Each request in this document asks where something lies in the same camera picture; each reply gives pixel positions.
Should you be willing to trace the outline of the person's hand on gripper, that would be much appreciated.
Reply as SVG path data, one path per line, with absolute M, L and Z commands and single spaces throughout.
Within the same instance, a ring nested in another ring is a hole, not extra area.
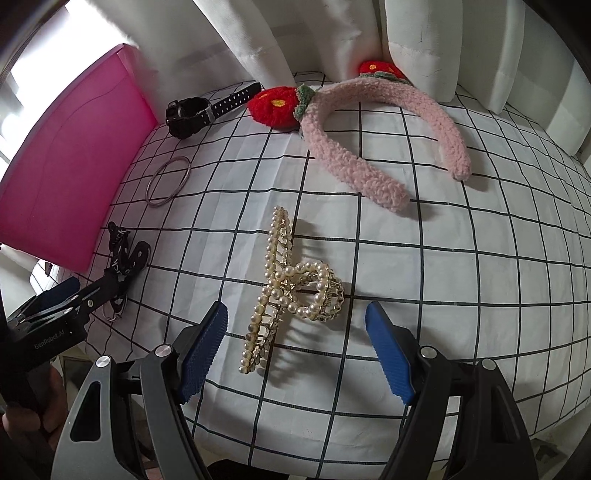
M 1 467 L 7 473 L 2 479 L 49 479 L 54 454 L 68 415 L 66 390 L 60 373 L 51 366 L 48 396 L 41 414 L 21 408 L 6 408 L 2 415 L 1 438 L 8 444 L 2 448 Z

